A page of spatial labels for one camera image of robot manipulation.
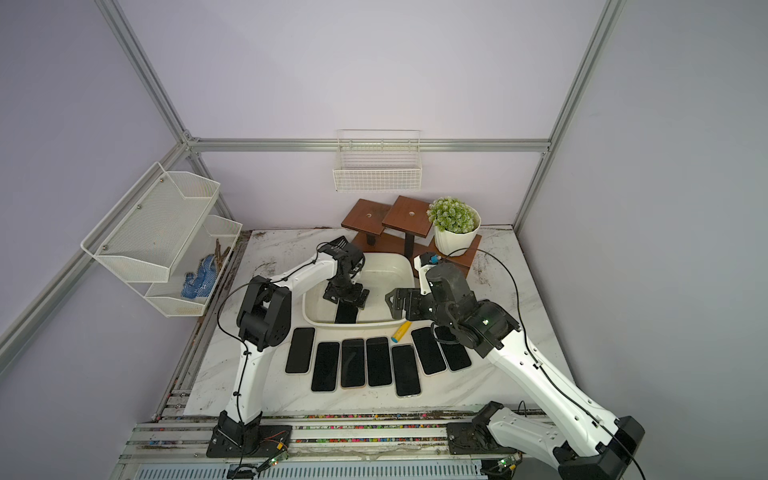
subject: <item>potted plant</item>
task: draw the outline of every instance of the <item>potted plant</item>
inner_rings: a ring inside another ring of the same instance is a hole
[[[435,225],[435,245],[446,256],[462,255],[466,250],[460,249],[472,245],[480,227],[477,210],[453,197],[441,197],[429,204],[427,215]]]

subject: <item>white flower pot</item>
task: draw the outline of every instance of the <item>white flower pot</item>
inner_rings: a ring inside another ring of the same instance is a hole
[[[466,250],[459,249],[467,248],[472,245],[472,241],[475,239],[475,235],[478,234],[478,229],[480,228],[480,216],[474,208],[470,207],[470,210],[472,210],[472,213],[475,215],[475,225],[477,225],[477,228],[471,232],[453,233],[447,230],[441,232],[440,229],[435,226],[435,245],[437,246],[437,250],[443,255],[448,256],[451,252],[458,250],[458,252],[451,255],[451,257],[458,257],[466,252]]]

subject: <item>wire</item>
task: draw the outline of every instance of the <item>wire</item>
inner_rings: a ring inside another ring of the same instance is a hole
[[[528,416],[528,407],[525,405],[525,400],[521,400],[520,403],[518,404],[518,415],[520,415],[520,405],[523,406],[523,413],[527,417]]]
[[[515,303],[517,304],[518,320],[520,321],[520,327],[522,327],[522,330],[523,330],[523,341],[525,342],[525,348],[527,349],[528,353],[531,355],[531,358],[534,360],[534,362],[536,362],[538,364],[538,369],[541,370],[541,373],[544,374],[544,377],[546,377],[546,379],[552,384],[552,386],[554,387],[555,390],[557,390],[561,395],[563,395],[568,401],[570,401],[571,403],[576,405],[579,409],[581,409],[581,411],[586,413],[587,416],[589,416],[589,418],[592,419],[592,421],[594,422],[595,425],[599,425],[608,435],[611,436],[611,438],[613,440],[616,441],[616,443],[627,453],[627,455],[629,455],[629,458],[631,458],[632,462],[634,462],[634,465],[637,467],[637,470],[640,472],[640,477],[642,477],[642,479],[645,480],[645,474],[643,473],[643,469],[640,468],[640,464],[637,463],[637,460],[634,459],[634,455],[632,455],[632,453],[629,451],[629,449],[627,447],[625,447],[624,444],[619,441],[619,439],[616,438],[616,435],[611,433],[610,430],[606,429],[605,425],[600,423],[600,421],[598,421],[598,419],[596,419],[594,417],[594,415],[592,415],[586,408],[581,406],[580,403],[576,402],[571,397],[567,396],[565,394],[565,392],[560,390],[560,387],[555,385],[554,382],[552,381],[552,379],[549,378],[549,375],[547,375],[547,372],[544,370],[544,367],[541,364],[541,362],[539,362],[538,359],[534,356],[533,350],[528,346],[528,332],[525,329],[525,324],[523,323],[523,317],[520,314],[520,290],[518,289],[518,283],[515,281],[515,276],[512,275],[512,272],[509,271],[509,268],[507,268],[507,266],[504,265],[504,262],[502,262],[501,260],[496,258],[496,256],[493,253],[487,252],[485,250],[481,250],[479,248],[474,248],[474,247],[466,247],[466,248],[459,248],[457,250],[453,250],[451,253],[448,254],[448,257],[450,257],[451,255],[453,255],[454,253],[456,253],[456,252],[458,252],[460,250],[477,250],[478,252],[483,252],[484,254],[486,254],[489,257],[491,257],[493,260],[496,260],[499,263],[499,265],[504,267],[504,270],[507,271],[507,274],[509,275],[509,278],[512,279],[512,283],[515,285]]]
[[[443,345],[458,345],[460,342],[458,340],[443,340],[437,337],[437,332],[435,329],[437,328],[437,323],[432,322],[432,325],[429,326],[430,330],[432,331],[432,337],[435,339],[437,343],[442,343]]]
[[[231,292],[229,292],[226,297],[224,297],[224,300],[221,302],[221,304],[219,304],[219,308],[216,311],[216,325],[219,327],[219,330],[224,332],[226,335],[231,336],[232,338],[234,338],[235,340],[237,340],[238,342],[243,344],[243,346],[245,347],[245,352],[243,352],[243,355],[245,355],[246,357],[248,357],[250,355],[250,350],[248,349],[248,344],[245,342],[245,340],[241,339],[239,336],[235,336],[232,333],[227,332],[221,326],[221,310],[224,308],[224,304],[227,303],[227,300],[229,300],[230,297],[235,294],[235,292],[237,292],[238,290],[241,290],[241,289],[243,289],[243,288],[245,288],[247,286],[258,285],[258,284],[265,284],[265,283],[277,283],[277,282],[280,282],[280,281],[282,281],[282,282],[287,281],[290,278],[291,275],[293,275],[294,273],[298,272],[299,270],[301,270],[305,266],[314,265],[315,263],[317,263],[317,259],[320,256],[320,250],[319,250],[320,247],[322,247],[323,245],[327,245],[328,243],[330,243],[330,242],[318,243],[317,246],[315,247],[315,258],[311,262],[304,263],[303,265],[298,266],[293,272],[286,274],[280,280],[267,280],[267,281],[258,280],[256,282],[254,282],[253,279],[251,279],[250,282],[244,283],[243,285],[240,285],[235,290],[232,290]],[[263,292],[261,294],[261,297],[263,297],[264,295],[266,295],[266,290],[265,290],[265,292]],[[257,297],[256,303],[260,303],[260,298],[259,297]],[[245,449],[244,449],[244,446],[245,446],[244,445],[244,443],[245,443],[245,428],[244,428],[245,424],[243,423],[243,415],[240,413],[240,389],[243,387],[243,377],[245,376],[245,368],[246,368],[247,365],[248,365],[248,360],[246,358],[246,361],[243,362],[243,371],[240,372],[240,382],[237,384],[237,390],[233,393],[233,395],[235,395],[235,406],[237,407],[237,418],[240,420],[240,423],[243,424],[243,430],[240,433],[240,461],[238,462],[237,468],[235,468],[235,471],[234,471],[233,475],[237,475],[237,473],[239,472],[239,470],[242,467],[247,466],[247,465],[243,465],[243,457],[245,456]],[[285,432],[286,431],[283,430],[282,432],[277,433],[275,435],[272,435],[271,437],[268,437],[267,439],[264,439],[264,440],[265,441],[266,440],[271,440],[272,438],[280,435],[281,433],[285,433]],[[287,450],[288,449],[288,445],[285,445],[285,443],[283,443],[283,445],[285,446],[283,451]]]

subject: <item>smartphone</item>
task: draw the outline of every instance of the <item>smartphone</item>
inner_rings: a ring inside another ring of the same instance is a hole
[[[439,326],[435,328],[435,334],[440,340],[445,340],[446,342],[456,341],[456,337],[451,333],[451,329],[447,326]],[[448,368],[450,368],[452,372],[472,366],[472,360],[469,358],[467,349],[464,348],[463,345],[458,343],[455,345],[441,343],[440,349],[442,350],[442,354],[445,355],[445,361],[448,362]]]
[[[424,375],[432,375],[445,370],[445,360],[442,359],[442,352],[435,337],[432,336],[431,328],[425,326],[421,329],[411,330],[411,338],[413,338],[413,345],[419,354]]]
[[[336,318],[334,323],[357,323],[358,308],[351,303],[339,300],[339,306],[336,308]]]
[[[392,385],[392,362],[389,360],[389,339],[377,336],[366,340],[368,386]]]
[[[313,392],[332,392],[336,390],[336,377],[339,372],[339,343],[320,342],[315,355],[315,371],[312,372]]]
[[[395,345],[392,347],[392,366],[395,368],[397,396],[414,396],[422,392],[413,345]]]
[[[314,327],[301,326],[293,329],[293,336],[290,339],[290,350],[288,350],[288,360],[286,360],[286,373],[309,372],[314,342]]]
[[[351,389],[366,384],[366,344],[363,339],[341,342],[341,387]]]

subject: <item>marble table surface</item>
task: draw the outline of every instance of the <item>marble table surface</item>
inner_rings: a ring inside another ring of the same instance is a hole
[[[252,232],[240,268],[233,285],[247,283],[259,274],[271,276],[284,272],[314,255],[318,243],[345,235],[351,240],[356,232],[347,229],[313,230],[256,230]],[[503,261],[510,269],[520,288],[520,310],[528,331],[528,338],[566,376],[571,371],[565,362],[563,352],[550,324],[544,305],[534,285],[528,265],[520,250],[515,233],[510,227],[481,228],[480,248],[488,250]],[[511,279],[504,269],[490,257],[477,253],[467,278],[470,288],[478,300],[490,299],[517,317],[515,291]],[[221,325],[228,332],[237,333],[235,317],[239,311],[246,289],[232,295],[221,314]],[[301,310],[301,299],[293,299],[292,328],[308,326]],[[411,330],[427,326],[429,322],[414,322]],[[374,329],[318,328],[315,343],[341,341],[346,338],[371,338],[391,336],[396,326]],[[356,413],[377,411],[398,411],[417,409],[461,409],[473,408],[495,400],[515,408],[521,400],[528,408],[534,406],[523,390],[489,362],[469,351],[472,366],[451,372],[424,376],[420,371],[422,393],[418,396],[399,398],[395,386],[358,389],[336,388],[335,392],[312,392],[310,384],[312,370],[303,375],[287,375],[285,368],[291,333],[285,342],[277,347],[263,392],[265,415],[307,415],[311,413]],[[411,343],[410,333],[401,340]],[[237,372],[240,344],[216,330],[200,365],[185,415],[218,416],[227,405],[233,391]]]

